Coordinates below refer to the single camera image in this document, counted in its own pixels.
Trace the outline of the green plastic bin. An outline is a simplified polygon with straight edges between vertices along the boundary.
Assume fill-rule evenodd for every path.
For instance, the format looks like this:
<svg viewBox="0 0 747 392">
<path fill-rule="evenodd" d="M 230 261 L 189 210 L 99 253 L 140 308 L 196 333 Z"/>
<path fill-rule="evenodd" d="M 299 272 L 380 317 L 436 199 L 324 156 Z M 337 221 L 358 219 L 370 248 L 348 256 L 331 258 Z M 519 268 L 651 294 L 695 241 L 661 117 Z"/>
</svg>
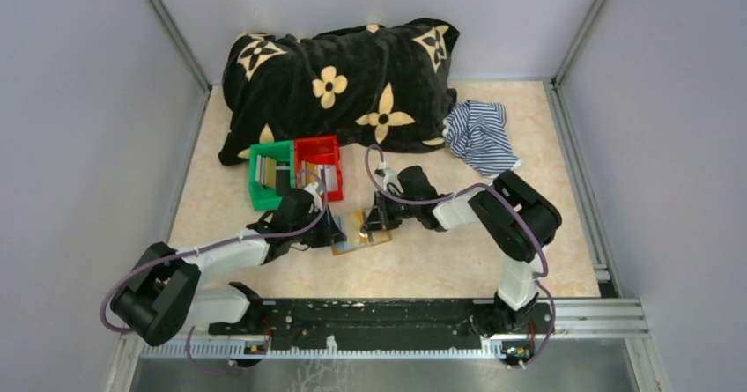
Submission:
<svg viewBox="0 0 747 392">
<path fill-rule="evenodd" d="M 288 192 L 291 188 L 296 186 L 293 151 L 292 140 L 268 144 L 256 144 L 250 149 L 248 191 L 255 210 L 267 211 L 276 209 L 279 206 L 283 195 L 278 194 L 274 189 L 265 189 L 255 182 L 254 175 L 256 159 L 259 156 L 267 156 L 278 161 L 287 161 L 290 163 L 291 186 L 286 190 L 286 192 Z"/>
</svg>

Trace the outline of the yellow leather card holder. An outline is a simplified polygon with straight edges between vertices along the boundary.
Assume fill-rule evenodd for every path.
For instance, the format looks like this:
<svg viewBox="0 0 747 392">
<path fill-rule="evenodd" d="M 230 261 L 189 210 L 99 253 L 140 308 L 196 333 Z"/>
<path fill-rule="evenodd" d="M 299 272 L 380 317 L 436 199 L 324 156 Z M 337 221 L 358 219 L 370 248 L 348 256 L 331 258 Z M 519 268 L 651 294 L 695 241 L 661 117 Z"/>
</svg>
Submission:
<svg viewBox="0 0 747 392">
<path fill-rule="evenodd" d="M 364 232 L 363 225 L 371 214 L 371 208 L 349 211 L 334 217 L 334 221 L 344 240 L 331 245 L 332 255 L 346 255 L 362 248 L 370 248 L 392 241 L 389 231 Z"/>
</svg>

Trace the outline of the red plastic bin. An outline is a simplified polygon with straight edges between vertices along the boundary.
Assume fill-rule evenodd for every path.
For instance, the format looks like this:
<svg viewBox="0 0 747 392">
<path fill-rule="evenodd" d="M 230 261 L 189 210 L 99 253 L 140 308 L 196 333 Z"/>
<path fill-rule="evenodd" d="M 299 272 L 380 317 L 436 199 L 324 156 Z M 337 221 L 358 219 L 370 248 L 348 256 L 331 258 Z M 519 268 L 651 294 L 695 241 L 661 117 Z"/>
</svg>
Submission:
<svg viewBox="0 0 747 392">
<path fill-rule="evenodd" d="M 296 172 L 296 181 L 303 187 L 314 178 L 307 174 L 300 174 L 301 162 L 308 161 L 316 164 L 335 165 L 337 167 L 337 179 L 339 190 L 329 192 L 331 202 L 339 202 L 344 199 L 344 181 L 341 168 L 341 155 L 339 144 L 335 135 L 322 137 L 306 137 L 293 141 L 293 157 Z"/>
</svg>

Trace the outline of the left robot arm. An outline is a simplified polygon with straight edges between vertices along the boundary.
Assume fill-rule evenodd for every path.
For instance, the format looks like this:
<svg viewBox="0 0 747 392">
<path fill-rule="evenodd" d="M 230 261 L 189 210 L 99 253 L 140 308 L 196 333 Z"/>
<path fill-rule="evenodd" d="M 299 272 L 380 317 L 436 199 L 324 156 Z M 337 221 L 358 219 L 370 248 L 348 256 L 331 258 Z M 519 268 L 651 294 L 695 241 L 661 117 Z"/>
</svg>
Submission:
<svg viewBox="0 0 747 392">
<path fill-rule="evenodd" d="M 330 234 L 333 220 L 320 182 L 291 189 L 274 211 L 236 235 L 192 247 L 150 245 L 136 267 L 106 295 L 100 314 L 112 312 L 127 331 L 159 346 L 191 328 L 225 325 L 251 334 L 262 327 L 263 308 L 239 283 L 212 282 L 235 271 L 260 267 L 286 255 L 297 243 L 312 245 L 315 234 Z"/>
</svg>

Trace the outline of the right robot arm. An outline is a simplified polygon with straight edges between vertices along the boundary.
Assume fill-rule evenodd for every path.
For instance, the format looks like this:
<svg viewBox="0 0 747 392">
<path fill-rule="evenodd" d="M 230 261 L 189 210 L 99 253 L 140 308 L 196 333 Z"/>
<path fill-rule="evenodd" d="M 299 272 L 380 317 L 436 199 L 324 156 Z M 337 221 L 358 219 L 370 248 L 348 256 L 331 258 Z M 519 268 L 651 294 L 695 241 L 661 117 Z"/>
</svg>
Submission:
<svg viewBox="0 0 747 392">
<path fill-rule="evenodd" d="M 490 185 L 451 195 L 438 193 L 421 166 L 396 171 L 382 164 L 374 176 L 382 185 L 362 233 L 391 231 L 410 218 L 439 233 L 482 225 L 506 260 L 492 309 L 473 321 L 485 333 L 518 332 L 528 324 L 538 298 L 536 281 L 549 271 L 544 250 L 562 224 L 548 199 L 512 171 Z"/>
</svg>

